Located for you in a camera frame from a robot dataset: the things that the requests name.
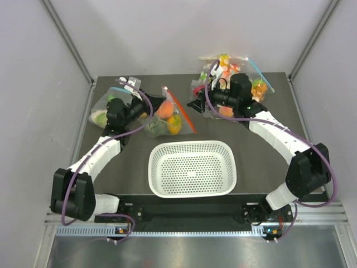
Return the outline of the red zip clear bag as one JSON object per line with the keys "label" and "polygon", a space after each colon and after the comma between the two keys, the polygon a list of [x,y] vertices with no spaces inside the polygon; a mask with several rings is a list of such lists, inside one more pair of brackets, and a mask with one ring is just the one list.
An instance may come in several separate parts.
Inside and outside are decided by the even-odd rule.
{"label": "red zip clear bag", "polygon": [[183,106],[167,86],[162,87],[166,100],[154,113],[144,130],[151,137],[197,134]]}

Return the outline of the fake netted green melon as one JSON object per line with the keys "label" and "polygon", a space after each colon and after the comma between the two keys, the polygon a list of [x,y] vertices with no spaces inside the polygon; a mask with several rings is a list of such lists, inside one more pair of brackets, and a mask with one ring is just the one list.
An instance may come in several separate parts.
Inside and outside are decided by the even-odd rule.
{"label": "fake netted green melon", "polygon": [[153,117],[144,129],[151,137],[158,137],[168,133],[167,122],[158,117]]}

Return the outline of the fake yellow green mango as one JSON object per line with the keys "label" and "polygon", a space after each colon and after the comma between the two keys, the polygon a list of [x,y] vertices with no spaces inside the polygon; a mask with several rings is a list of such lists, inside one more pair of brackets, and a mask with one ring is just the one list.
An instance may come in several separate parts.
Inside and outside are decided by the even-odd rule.
{"label": "fake yellow green mango", "polygon": [[170,134],[177,135],[182,128],[182,119],[179,114],[173,114],[167,119],[167,128]]}

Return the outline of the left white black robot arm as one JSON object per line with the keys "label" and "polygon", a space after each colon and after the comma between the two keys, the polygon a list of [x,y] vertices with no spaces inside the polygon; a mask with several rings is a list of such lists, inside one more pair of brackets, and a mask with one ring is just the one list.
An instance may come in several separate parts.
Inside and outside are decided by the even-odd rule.
{"label": "left white black robot arm", "polygon": [[87,221],[92,216],[107,214],[114,221],[125,218],[127,209],[112,194],[95,194],[94,181],[105,166],[128,143],[129,125],[143,114],[153,115],[165,101],[163,96],[143,94],[126,104],[120,98],[107,103],[106,125],[93,148],[78,162],[54,173],[50,209],[62,217]]}

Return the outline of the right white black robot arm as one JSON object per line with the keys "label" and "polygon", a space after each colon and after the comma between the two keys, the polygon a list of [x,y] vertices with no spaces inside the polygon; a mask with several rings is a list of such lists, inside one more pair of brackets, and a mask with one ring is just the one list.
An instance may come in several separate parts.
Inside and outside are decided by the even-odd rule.
{"label": "right white black robot arm", "polygon": [[297,137],[278,122],[271,112],[257,102],[251,93],[252,84],[246,74],[234,74],[229,89],[221,89],[215,78],[200,89],[188,107],[199,113],[206,109],[230,108],[231,121],[238,121],[270,144],[285,159],[288,172],[284,183],[259,202],[261,216],[275,220],[281,208],[297,201],[331,181],[329,151],[321,143],[313,145]]}

